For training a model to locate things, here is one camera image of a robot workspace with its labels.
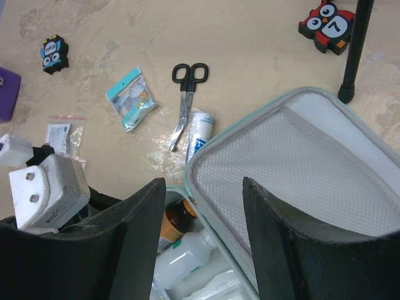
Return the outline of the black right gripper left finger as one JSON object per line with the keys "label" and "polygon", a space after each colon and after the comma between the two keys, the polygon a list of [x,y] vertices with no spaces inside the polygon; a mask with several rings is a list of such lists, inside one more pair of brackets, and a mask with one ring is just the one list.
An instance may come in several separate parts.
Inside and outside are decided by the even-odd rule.
{"label": "black right gripper left finger", "polygon": [[59,233],[20,231],[1,220],[2,299],[148,299],[164,213],[166,182]]}

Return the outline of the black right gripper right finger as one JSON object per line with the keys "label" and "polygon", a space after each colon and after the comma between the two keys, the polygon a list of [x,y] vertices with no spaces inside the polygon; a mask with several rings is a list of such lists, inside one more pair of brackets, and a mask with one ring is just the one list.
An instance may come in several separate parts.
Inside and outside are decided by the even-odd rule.
{"label": "black right gripper right finger", "polygon": [[371,237],[320,221],[255,180],[242,198],[261,299],[398,299],[399,233]]}

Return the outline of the white gauze packet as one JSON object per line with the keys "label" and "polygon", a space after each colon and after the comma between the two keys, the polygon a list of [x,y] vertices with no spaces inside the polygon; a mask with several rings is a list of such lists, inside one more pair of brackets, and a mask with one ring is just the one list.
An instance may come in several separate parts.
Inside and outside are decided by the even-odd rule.
{"label": "white gauze packet", "polygon": [[245,300],[249,299],[247,292],[231,269],[216,275],[209,283],[190,296],[186,300]]}

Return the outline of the white plastic bottle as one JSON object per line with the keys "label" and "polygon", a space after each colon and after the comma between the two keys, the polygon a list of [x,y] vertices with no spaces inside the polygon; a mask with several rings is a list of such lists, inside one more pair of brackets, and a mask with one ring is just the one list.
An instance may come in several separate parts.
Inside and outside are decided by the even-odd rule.
{"label": "white plastic bottle", "polygon": [[207,264],[211,252],[216,248],[216,242],[205,228],[185,234],[156,258],[154,282],[163,289],[173,288]]}

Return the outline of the amber medicine bottle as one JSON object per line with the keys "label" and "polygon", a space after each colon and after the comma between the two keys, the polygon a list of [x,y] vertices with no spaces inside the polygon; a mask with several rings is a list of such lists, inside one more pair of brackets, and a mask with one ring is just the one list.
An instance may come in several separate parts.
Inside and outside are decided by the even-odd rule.
{"label": "amber medicine bottle", "polygon": [[196,218],[197,215],[187,199],[168,204],[162,219],[157,253],[165,251],[188,233]]}

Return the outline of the small clear packet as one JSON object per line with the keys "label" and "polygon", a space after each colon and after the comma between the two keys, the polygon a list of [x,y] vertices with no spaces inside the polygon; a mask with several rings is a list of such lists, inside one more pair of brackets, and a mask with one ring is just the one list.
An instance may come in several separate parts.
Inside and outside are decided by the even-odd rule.
{"label": "small clear packet", "polygon": [[50,145],[56,154],[74,159],[84,168],[86,160],[80,156],[80,145],[86,119],[76,116],[49,116],[45,143]]}

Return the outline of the teal packet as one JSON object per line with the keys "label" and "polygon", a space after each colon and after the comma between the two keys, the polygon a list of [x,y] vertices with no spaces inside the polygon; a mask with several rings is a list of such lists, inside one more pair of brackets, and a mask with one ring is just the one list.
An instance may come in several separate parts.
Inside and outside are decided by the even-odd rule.
{"label": "teal packet", "polygon": [[126,132],[132,131],[157,106],[138,66],[109,89],[105,96]]}

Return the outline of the black handled scissors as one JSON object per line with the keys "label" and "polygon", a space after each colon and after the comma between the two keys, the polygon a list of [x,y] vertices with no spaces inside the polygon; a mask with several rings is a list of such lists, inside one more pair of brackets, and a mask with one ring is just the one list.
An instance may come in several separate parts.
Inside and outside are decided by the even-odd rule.
{"label": "black handled scissors", "polygon": [[197,62],[192,66],[185,63],[177,64],[172,69],[171,77],[174,83],[180,84],[179,121],[171,135],[169,145],[169,150],[174,152],[181,134],[188,124],[196,86],[208,80],[209,67],[203,62]]}

